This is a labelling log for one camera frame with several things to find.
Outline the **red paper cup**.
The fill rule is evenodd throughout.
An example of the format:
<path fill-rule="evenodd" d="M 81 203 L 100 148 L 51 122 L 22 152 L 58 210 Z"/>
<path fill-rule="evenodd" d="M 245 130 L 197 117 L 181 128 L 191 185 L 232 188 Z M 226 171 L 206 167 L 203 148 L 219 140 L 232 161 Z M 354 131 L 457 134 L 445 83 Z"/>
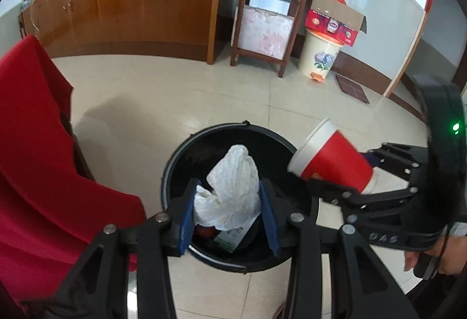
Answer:
<path fill-rule="evenodd" d="M 374 191 L 374 169 L 362 153 L 332 124 L 322 120 L 292 156 L 287 170 L 308 181 L 312 178 L 348 186 L 360 194 Z"/>

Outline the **red plastic bag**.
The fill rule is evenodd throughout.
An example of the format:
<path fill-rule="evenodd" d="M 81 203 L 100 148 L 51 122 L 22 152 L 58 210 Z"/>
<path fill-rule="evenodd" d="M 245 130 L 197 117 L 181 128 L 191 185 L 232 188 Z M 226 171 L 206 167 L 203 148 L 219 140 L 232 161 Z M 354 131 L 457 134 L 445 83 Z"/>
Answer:
<path fill-rule="evenodd" d="M 203 227 L 196 225 L 195 232 L 202 238 L 211 239 L 217 235 L 215 227 Z"/>

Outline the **white milk carton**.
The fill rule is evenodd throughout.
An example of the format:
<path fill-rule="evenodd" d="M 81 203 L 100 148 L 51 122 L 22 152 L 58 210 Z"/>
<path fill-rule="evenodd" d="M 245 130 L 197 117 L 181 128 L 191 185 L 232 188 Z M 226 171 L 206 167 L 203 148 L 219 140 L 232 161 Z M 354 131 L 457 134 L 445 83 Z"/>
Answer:
<path fill-rule="evenodd" d="M 257 233 L 256 222 L 257 220 L 253 219 L 241 227 L 222 231 L 215 237 L 214 243 L 228 253 L 245 248 Z"/>

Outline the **white tissue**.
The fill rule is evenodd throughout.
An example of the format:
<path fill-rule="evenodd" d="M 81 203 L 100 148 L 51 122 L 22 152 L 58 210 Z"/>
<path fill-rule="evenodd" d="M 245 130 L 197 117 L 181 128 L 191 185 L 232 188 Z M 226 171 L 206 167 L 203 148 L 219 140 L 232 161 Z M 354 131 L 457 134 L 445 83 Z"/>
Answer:
<path fill-rule="evenodd" d="M 207 182 L 208 190 L 202 185 L 196 187 L 193 212 L 196 224 L 229 231 L 260 214 L 259 174 L 244 145 L 230 147 L 209 172 Z"/>

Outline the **black trash bin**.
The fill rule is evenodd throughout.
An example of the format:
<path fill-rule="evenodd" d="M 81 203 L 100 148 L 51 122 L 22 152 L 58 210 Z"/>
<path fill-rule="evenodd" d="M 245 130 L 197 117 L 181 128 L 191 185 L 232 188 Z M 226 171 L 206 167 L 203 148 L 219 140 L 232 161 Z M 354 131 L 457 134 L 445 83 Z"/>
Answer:
<path fill-rule="evenodd" d="M 270 249 L 260 214 L 260 181 L 278 197 L 315 220 L 318 200 L 288 172 L 296 148 L 284 137 L 249 122 L 214 125 L 191 135 L 171 155 L 161 179 L 161 203 L 168 208 L 195 178 L 196 228 L 188 247 L 195 258 L 223 271 L 272 269 L 290 258 Z"/>

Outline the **red tablecloth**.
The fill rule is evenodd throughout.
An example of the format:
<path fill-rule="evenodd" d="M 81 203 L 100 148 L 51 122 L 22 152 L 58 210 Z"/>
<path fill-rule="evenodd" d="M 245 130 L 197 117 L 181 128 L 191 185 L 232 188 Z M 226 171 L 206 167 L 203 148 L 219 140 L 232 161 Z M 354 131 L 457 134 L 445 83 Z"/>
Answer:
<path fill-rule="evenodd" d="M 107 224 L 146 219 L 138 197 L 78 174 L 72 90 L 33 36 L 1 59 L 1 285 L 15 302 L 53 295 Z"/>

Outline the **cream floral pedal bin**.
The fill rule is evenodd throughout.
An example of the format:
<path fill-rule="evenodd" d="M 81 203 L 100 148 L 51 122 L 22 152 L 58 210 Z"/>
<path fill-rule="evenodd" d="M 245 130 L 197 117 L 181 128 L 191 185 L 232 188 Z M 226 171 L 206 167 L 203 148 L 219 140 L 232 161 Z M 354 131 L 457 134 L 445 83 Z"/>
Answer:
<path fill-rule="evenodd" d="M 332 37 L 307 29 L 298 70 L 309 79 L 323 83 L 343 46 Z"/>

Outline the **red cardboard box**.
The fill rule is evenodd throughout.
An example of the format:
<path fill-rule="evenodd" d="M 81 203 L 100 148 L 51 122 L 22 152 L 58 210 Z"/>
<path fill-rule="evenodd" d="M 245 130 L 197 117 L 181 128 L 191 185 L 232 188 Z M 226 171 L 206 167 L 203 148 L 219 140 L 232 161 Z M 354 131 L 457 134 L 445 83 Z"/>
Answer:
<path fill-rule="evenodd" d="M 311 0 L 305 27 L 330 41 L 353 47 L 360 32 L 367 34 L 367 18 L 345 0 Z"/>

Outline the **pink cushion in stand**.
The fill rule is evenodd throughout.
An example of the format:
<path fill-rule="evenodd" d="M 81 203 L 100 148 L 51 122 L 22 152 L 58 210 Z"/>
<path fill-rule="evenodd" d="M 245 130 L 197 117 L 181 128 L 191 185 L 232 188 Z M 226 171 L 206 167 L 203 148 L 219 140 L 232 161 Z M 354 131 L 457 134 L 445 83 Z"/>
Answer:
<path fill-rule="evenodd" d="M 282 60 L 289 43 L 294 18 L 245 6 L 238 48 Z"/>

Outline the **wooden sideboard cabinet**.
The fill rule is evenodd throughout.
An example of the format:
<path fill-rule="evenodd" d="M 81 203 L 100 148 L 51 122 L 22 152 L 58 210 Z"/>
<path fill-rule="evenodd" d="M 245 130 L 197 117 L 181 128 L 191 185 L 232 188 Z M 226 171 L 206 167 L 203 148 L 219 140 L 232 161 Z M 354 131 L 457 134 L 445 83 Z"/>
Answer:
<path fill-rule="evenodd" d="M 155 55 L 212 64 L 220 0 L 32 0 L 18 17 L 52 58 Z"/>

